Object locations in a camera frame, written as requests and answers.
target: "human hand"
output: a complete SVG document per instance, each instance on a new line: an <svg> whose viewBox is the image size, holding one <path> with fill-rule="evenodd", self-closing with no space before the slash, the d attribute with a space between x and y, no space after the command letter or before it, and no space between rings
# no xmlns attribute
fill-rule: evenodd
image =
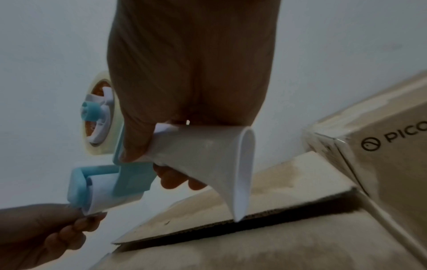
<svg viewBox="0 0 427 270"><path fill-rule="evenodd" d="M251 125L270 79L279 5L119 0L108 64L125 119L122 161L146 151L156 123ZM168 167L154 170L167 189L188 178Z"/></svg>
<svg viewBox="0 0 427 270"><path fill-rule="evenodd" d="M30 269L78 250L83 232L95 231L106 213L84 217L61 204L42 204L0 210L0 266L2 270Z"/></svg>

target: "packing tape roll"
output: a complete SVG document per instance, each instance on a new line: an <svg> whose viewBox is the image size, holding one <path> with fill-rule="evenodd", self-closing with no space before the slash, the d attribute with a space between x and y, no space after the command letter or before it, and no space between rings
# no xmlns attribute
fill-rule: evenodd
<svg viewBox="0 0 427 270"><path fill-rule="evenodd" d="M103 71L95 77L95 79L90 84L86 94L99 95L100 93L102 93L103 86L108 86L113 89L108 71ZM111 121L111 126L109 128L108 135L103 142L96 145L89 143L87 140L87 136L90 135L91 130L93 131L93 129L90 126L90 125L93 125L93 122L91 124L91 122L82 121L81 134L83 137L85 148L91 155L103 155L103 154L114 153L115 146L120 136L120 131L123 125L123 115L120 110L119 99L114 89L113 89L113 94L114 94L114 109L111 110L113 112L113 120Z"/></svg>
<svg viewBox="0 0 427 270"><path fill-rule="evenodd" d="M84 215L96 214L133 201L139 201L143 193L130 196L113 196L114 186L117 182L118 173L92 175L89 177L91 185L89 199L86 207L82 208Z"/></svg>

